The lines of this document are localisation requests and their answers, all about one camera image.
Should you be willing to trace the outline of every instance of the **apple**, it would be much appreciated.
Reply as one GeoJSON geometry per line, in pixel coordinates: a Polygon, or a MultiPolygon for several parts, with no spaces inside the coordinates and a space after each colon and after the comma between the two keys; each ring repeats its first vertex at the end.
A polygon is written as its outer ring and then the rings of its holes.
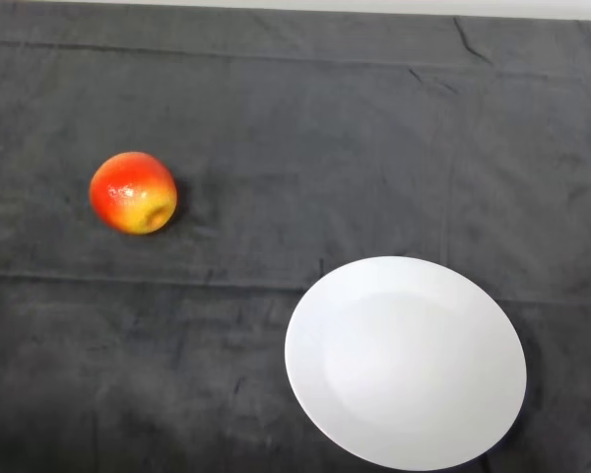
{"type": "Polygon", "coordinates": [[[167,168],[146,153],[113,156],[90,182],[90,202],[98,216],[127,234],[149,234],[175,211],[177,189],[167,168]]]}

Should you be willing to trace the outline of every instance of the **plate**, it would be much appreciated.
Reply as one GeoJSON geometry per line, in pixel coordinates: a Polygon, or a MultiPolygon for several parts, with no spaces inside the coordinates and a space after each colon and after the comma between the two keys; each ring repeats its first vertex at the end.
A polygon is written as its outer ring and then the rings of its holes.
{"type": "Polygon", "coordinates": [[[287,330],[304,412],[350,453],[428,471],[469,461],[512,426],[526,368],[490,296],[437,264],[369,258],[320,279],[287,330]]]}

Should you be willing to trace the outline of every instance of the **plate center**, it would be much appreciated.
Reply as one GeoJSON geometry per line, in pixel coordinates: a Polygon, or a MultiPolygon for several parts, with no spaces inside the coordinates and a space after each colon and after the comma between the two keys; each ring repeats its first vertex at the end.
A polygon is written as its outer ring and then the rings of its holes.
{"type": "Polygon", "coordinates": [[[345,307],[326,335],[332,389],[362,421],[428,431],[425,419],[455,416],[450,387],[466,365],[455,322],[453,312],[414,295],[376,294],[345,307]]]}

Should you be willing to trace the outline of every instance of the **tablecloth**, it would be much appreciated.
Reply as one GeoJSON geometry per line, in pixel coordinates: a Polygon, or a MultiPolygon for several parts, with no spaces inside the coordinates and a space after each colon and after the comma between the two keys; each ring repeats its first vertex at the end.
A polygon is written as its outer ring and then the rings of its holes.
{"type": "Polygon", "coordinates": [[[528,368],[463,473],[591,473],[591,23],[0,3],[0,473],[382,472],[298,406],[304,291],[376,255],[479,284],[528,368]],[[90,209],[161,159],[174,222],[90,209]]]}

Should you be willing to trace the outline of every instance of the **apple skin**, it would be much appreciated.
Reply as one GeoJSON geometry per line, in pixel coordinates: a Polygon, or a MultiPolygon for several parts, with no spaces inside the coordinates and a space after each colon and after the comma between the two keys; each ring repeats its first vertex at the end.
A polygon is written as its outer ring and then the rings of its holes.
{"type": "Polygon", "coordinates": [[[98,216],[127,234],[143,235],[164,226],[175,211],[177,189],[168,169],[146,153],[113,156],[90,182],[90,202],[98,216]]]}

